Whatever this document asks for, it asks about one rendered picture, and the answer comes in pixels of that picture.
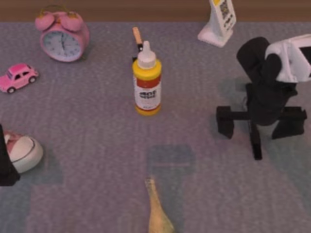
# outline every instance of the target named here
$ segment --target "brown wall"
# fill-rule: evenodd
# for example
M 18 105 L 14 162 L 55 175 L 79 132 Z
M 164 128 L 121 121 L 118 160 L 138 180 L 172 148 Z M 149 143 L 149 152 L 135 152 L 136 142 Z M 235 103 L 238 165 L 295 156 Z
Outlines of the brown wall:
M 0 0 L 0 21 L 33 21 L 61 0 Z M 208 0 L 66 0 L 86 21 L 207 21 Z M 311 21 L 311 0 L 233 0 L 238 21 Z

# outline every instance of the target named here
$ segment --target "car wheel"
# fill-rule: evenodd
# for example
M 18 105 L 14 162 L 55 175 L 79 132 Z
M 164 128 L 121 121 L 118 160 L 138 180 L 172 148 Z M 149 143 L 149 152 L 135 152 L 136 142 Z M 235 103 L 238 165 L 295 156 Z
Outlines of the car wheel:
M 14 87 L 10 87 L 10 88 L 8 89 L 8 93 L 9 93 L 9 94 L 14 93 L 15 91 L 16 91 L 16 89 L 15 89 Z
M 29 78 L 29 83 L 34 83 L 37 80 L 35 76 Z

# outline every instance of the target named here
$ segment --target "pink shoe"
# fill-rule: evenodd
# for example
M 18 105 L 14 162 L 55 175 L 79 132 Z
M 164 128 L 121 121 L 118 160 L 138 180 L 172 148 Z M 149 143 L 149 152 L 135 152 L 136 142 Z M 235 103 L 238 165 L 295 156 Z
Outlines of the pink shoe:
M 4 131 L 4 141 L 18 173 L 32 169 L 43 157 L 42 146 L 32 137 Z

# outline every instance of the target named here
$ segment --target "black plush toy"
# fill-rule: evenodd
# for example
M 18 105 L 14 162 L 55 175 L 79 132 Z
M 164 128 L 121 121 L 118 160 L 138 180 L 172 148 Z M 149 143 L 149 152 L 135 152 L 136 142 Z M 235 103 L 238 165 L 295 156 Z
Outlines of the black plush toy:
M 297 83 L 311 81 L 311 34 L 270 44 L 263 37 L 246 42 L 237 59 L 251 83 L 246 85 L 246 112 L 217 108 L 219 133 L 232 138 L 234 120 L 248 120 L 256 160 L 262 159 L 257 125 L 269 126 L 279 120 L 272 138 L 304 133 L 307 114 L 300 107 L 285 107 L 296 96 Z
M 13 186 L 20 179 L 20 174 L 12 164 L 4 141 L 4 133 L 0 125 L 0 186 Z

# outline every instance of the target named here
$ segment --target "glue bottle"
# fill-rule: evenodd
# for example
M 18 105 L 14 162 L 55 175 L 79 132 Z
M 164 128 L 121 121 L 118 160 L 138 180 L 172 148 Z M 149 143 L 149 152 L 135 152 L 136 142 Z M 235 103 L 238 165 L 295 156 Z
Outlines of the glue bottle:
M 151 51 L 149 41 L 133 63 L 135 108 L 144 116 L 152 116 L 161 108 L 162 64 Z

